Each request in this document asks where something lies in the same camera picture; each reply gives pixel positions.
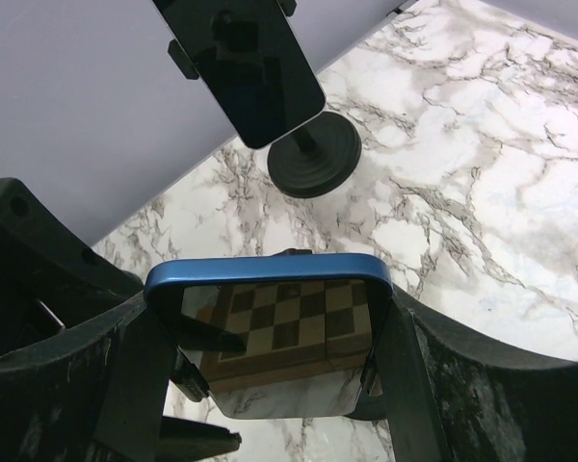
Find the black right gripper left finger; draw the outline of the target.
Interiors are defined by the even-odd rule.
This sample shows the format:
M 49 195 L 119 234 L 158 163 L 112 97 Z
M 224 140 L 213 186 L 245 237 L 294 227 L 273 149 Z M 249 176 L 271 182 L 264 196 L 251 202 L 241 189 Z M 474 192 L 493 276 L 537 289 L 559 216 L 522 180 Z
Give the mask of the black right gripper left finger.
M 0 461 L 155 461 L 174 349 L 130 279 L 77 295 L 90 319 L 15 348 L 32 301 L 0 282 Z

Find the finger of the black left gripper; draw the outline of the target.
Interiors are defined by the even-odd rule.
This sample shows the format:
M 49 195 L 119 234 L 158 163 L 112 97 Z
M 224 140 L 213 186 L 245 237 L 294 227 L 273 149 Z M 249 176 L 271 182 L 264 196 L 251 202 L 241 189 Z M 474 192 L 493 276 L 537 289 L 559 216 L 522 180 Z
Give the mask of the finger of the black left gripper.
M 161 421 L 159 457 L 215 457 L 236 451 L 239 433 L 227 428 L 164 416 Z
M 0 178 L 0 356 L 88 321 L 143 288 L 15 178 Z

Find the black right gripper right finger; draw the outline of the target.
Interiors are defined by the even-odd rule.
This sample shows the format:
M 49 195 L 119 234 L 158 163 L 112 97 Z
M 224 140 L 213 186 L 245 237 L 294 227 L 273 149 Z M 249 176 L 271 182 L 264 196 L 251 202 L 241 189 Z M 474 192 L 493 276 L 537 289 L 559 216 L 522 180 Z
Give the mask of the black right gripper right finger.
M 375 358 L 398 461 L 578 461 L 578 362 L 492 339 L 373 287 Z

